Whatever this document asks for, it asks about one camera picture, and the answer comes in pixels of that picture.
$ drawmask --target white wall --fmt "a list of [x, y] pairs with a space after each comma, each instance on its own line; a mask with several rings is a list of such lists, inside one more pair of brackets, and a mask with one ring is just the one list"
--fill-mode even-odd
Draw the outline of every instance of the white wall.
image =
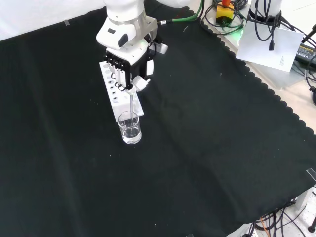
[[102, 0], [0, 0], [0, 40], [104, 7]]

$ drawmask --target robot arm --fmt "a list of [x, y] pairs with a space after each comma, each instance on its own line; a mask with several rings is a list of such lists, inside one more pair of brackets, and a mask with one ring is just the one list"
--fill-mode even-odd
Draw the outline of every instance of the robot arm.
[[[158, 0], [171, 7], [184, 7], [190, 0]], [[146, 87], [153, 73], [151, 49], [165, 49], [158, 45], [157, 21], [145, 13], [144, 0], [104, 0], [107, 19], [97, 34], [97, 41], [105, 46], [106, 62], [115, 76], [116, 85], [135, 93]]]

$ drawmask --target orange cable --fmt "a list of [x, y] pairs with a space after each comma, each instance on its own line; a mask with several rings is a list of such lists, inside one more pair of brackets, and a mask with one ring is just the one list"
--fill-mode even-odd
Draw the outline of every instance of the orange cable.
[[266, 230], [265, 224], [263, 223], [262, 217], [260, 217], [260, 221], [261, 221], [261, 224], [262, 224], [263, 229], [265, 230], [267, 236], [270, 237], [269, 232]]

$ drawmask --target black cloth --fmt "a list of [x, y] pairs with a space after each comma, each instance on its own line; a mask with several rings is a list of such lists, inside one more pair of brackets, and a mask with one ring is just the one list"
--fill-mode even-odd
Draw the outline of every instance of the black cloth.
[[126, 145], [99, 68], [105, 18], [0, 42], [1, 236], [224, 237], [313, 185], [313, 132], [197, 22], [159, 28], [169, 50]]

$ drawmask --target scalloped edge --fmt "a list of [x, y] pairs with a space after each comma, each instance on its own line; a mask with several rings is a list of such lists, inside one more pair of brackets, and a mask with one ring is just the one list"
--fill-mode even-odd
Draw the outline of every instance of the scalloped edge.
[[[209, 31], [210, 33], [213, 33], [213, 31], [209, 28], [209, 26], [207, 24], [205, 24], [204, 21], [202, 21], [201, 24], [202, 24], [202, 27], [204, 27], [207, 31]], [[236, 58], [236, 54], [234, 52], [232, 52], [229, 47], [226, 46], [225, 42], [219, 36], [216, 36], [216, 38], [218, 39], [220, 44], [223, 46], [223, 48], [231, 56], [233, 56], [236, 60], [238, 60]], [[316, 139], [316, 134], [315, 134], [314, 130], [312, 128], [306, 126], [306, 123], [303, 120], [300, 119], [300, 116], [298, 114], [294, 113], [294, 110], [290, 106], [287, 105], [287, 102], [281, 100], [281, 97], [279, 95], [277, 95], [273, 89], [269, 88], [269, 86], [266, 83], [262, 82], [262, 79], [260, 79], [259, 77], [256, 76], [255, 72], [253, 72], [251, 70], [251, 68], [247, 65], [247, 63], [245, 61], [243, 61], [243, 60], [238, 60], [238, 61], [242, 62], [244, 67], [245, 67], [245, 69], [247, 70], [247, 73], [249, 73], [250, 76], [253, 77], [256, 80], [256, 82], [259, 82], [261, 84], [261, 87], [264, 87], [267, 91], [269, 91], [269, 93], [275, 99], [279, 100], [284, 105], [285, 109], [292, 113], [292, 116], [295, 117], [295, 120], [297, 120], [299, 122], [299, 125], [305, 127], [306, 131], [308, 132], [308, 134], [313, 135], [313, 139]]]

